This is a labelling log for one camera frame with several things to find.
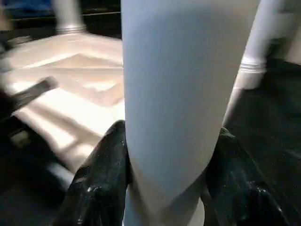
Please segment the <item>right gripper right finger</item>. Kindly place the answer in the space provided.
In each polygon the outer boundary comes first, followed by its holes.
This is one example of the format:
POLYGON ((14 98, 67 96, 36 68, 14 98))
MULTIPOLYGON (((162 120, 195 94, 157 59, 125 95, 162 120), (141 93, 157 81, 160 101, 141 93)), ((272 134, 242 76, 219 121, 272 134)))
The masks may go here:
POLYGON ((206 184, 221 226, 286 226, 281 206, 238 139, 220 130, 206 184))

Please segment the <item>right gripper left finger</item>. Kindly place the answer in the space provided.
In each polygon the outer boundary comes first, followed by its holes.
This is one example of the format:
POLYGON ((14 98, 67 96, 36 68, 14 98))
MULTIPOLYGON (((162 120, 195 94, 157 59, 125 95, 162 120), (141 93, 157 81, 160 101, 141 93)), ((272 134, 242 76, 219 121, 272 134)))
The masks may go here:
POLYGON ((117 121, 77 170, 54 224, 122 225, 129 183, 125 122, 117 121))

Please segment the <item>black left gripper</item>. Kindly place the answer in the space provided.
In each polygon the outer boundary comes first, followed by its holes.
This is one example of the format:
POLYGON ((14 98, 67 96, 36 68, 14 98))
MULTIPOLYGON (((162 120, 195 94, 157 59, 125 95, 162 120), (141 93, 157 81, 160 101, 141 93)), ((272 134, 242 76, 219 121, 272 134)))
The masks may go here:
POLYGON ((58 82, 53 77, 46 77, 31 87, 12 95, 12 106, 14 109, 21 109, 57 86, 58 82))

